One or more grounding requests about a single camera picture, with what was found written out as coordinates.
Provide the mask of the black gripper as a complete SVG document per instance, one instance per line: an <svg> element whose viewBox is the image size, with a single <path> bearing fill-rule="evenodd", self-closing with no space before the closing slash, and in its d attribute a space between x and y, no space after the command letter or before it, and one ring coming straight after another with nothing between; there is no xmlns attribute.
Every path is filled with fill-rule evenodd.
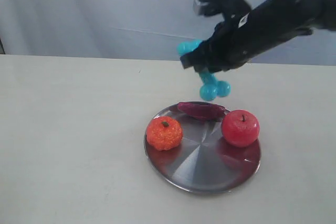
<svg viewBox="0 0 336 224"><path fill-rule="evenodd" d="M266 0L237 20L217 24L209 39L180 43L180 62L197 73L228 71L297 36L312 34L312 28L291 24Z"/></svg>

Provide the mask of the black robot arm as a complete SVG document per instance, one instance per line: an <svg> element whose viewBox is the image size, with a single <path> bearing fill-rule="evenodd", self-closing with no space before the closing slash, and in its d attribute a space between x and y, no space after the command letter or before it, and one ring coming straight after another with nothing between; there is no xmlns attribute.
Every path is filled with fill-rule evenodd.
<svg viewBox="0 0 336 224"><path fill-rule="evenodd" d="M314 29L335 31L335 0L196 0L198 14L218 14L213 34L180 57L183 68L211 73L237 69L253 57Z"/></svg>

